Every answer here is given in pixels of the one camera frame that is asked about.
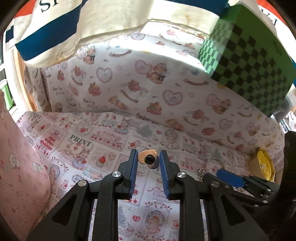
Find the yellow cloth pouch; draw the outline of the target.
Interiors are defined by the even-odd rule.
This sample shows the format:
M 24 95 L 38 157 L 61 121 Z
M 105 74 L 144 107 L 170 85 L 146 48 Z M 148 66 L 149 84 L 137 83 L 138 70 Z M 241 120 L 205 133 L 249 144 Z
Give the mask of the yellow cloth pouch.
M 273 162 L 267 151 L 258 149 L 257 159 L 264 178 L 267 181 L 273 181 Z

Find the silver bangle with charm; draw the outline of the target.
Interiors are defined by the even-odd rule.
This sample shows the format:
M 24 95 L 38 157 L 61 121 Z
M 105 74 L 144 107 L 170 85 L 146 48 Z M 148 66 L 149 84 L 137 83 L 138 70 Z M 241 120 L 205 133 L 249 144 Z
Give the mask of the silver bangle with charm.
M 204 168 L 197 169 L 197 174 L 202 178 L 205 174 L 217 176 L 218 170 L 226 170 L 225 164 L 218 158 L 212 157 L 205 162 Z

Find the gold octagonal jewelry box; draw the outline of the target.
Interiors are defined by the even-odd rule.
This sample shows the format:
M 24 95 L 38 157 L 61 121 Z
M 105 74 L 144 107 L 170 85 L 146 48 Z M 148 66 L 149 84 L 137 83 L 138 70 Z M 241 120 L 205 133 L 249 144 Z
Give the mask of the gold octagonal jewelry box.
M 251 156 L 248 165 L 251 176 L 256 176 L 270 182 L 274 181 L 274 164 L 266 150 L 258 148 Z

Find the green checkered box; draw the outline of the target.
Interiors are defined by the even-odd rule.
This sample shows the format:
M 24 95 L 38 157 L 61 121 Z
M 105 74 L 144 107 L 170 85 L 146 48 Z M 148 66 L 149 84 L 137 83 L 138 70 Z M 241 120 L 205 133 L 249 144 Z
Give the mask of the green checkered box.
M 198 56 L 211 79 L 275 113 L 295 79 L 295 67 L 273 32 L 242 4 L 224 9 Z

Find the striped canvas tote bag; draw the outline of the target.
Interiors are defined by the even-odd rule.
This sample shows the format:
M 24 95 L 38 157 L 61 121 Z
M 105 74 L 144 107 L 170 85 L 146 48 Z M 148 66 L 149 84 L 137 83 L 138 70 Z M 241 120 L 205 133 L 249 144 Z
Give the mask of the striped canvas tote bag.
M 234 1 L 28 1 L 4 31 L 4 47 L 25 64 L 46 67 L 71 57 L 91 39 L 141 29 L 148 21 L 210 33 Z

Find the baby bear print cloth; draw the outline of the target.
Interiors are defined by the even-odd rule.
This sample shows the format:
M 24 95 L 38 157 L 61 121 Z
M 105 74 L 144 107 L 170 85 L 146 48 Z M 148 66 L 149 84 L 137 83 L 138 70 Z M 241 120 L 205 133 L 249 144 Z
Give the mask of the baby bear print cloth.
M 56 65 L 26 67 L 25 86 L 39 111 L 122 111 L 252 154 L 283 157 L 284 134 L 253 102 L 209 77 L 198 60 L 203 42 L 171 25 L 79 47 Z

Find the round bronze black earring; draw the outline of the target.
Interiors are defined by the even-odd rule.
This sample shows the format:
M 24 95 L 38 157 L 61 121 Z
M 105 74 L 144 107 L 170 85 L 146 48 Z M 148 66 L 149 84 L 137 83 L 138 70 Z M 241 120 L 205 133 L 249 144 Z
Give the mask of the round bronze black earring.
M 138 161 L 147 165 L 150 169 L 157 169 L 159 166 L 159 156 L 156 150 L 143 150 L 138 154 Z

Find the pink patterned pillow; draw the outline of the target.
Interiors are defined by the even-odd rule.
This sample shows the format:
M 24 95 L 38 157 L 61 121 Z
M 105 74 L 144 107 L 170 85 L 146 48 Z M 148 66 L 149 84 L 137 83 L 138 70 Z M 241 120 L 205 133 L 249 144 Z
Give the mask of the pink patterned pillow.
M 47 206 L 51 184 L 42 158 L 6 109 L 1 93 L 1 214 L 25 240 Z

